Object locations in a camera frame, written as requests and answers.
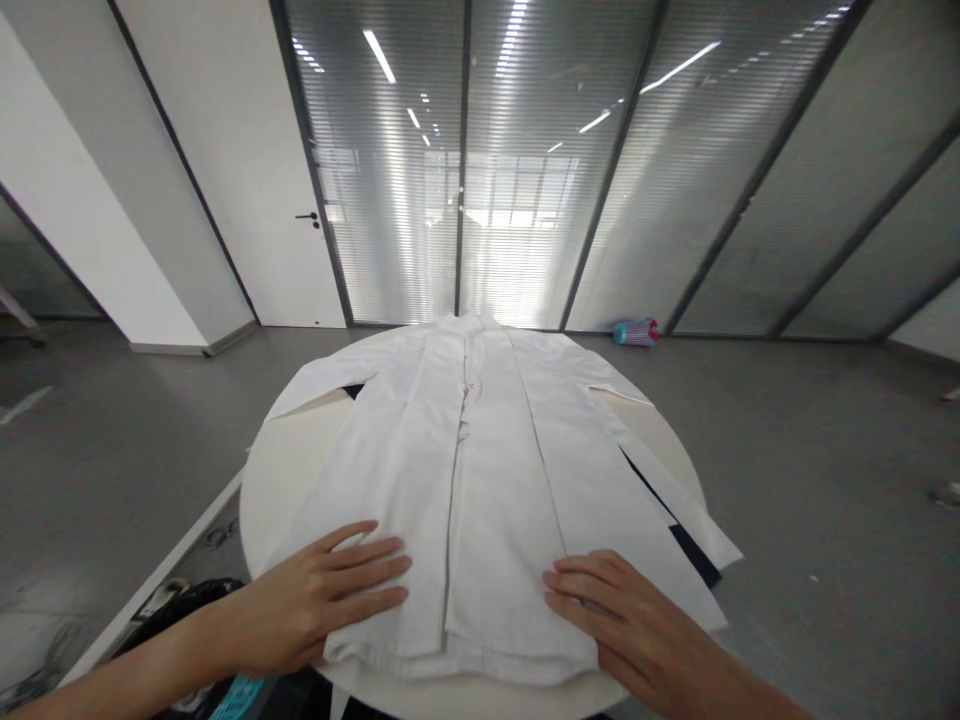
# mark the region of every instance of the white door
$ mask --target white door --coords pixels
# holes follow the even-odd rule
[[[117,4],[260,321],[345,327],[268,0]]]

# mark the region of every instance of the white lab coat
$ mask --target white lab coat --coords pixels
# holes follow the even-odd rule
[[[550,685],[597,668],[595,642],[543,602],[540,574],[566,555],[613,549],[707,630],[725,625],[669,531],[713,564],[742,557],[646,446],[587,390],[650,401],[559,334],[445,318],[371,349],[305,365],[267,419],[364,383],[330,456],[268,567],[350,522],[413,558],[400,607],[329,635],[324,656],[358,656],[410,678],[479,672]]]

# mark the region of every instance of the round white table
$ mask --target round white table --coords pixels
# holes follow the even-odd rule
[[[358,341],[383,342],[408,328]],[[691,495],[706,504],[697,471],[676,433],[652,405],[599,390],[620,419]],[[336,390],[263,425],[250,450],[240,491],[240,534],[250,575],[259,577],[301,501],[317,478],[353,400]],[[341,690],[400,718],[583,718],[607,709],[627,692],[603,673],[586,673],[555,687],[499,682],[480,675],[403,680],[355,659],[317,668]]]

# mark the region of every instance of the door handle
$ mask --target door handle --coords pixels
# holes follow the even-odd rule
[[[309,215],[294,215],[294,217],[295,217],[297,220],[301,220],[301,219],[302,219],[302,220],[313,220],[313,221],[314,221],[314,223],[313,223],[314,229],[317,229],[317,230],[320,229],[320,223],[316,222],[316,220],[317,220],[317,214],[316,214],[316,213],[310,213]]]

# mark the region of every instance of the blue basket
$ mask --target blue basket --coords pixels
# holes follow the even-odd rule
[[[257,699],[257,694],[262,687],[263,678],[254,679],[237,675],[227,694],[210,716],[210,720],[240,720]]]
[[[613,329],[613,341],[618,345],[653,347],[657,344],[659,337],[657,321],[653,318],[644,318],[637,322],[618,323]]]

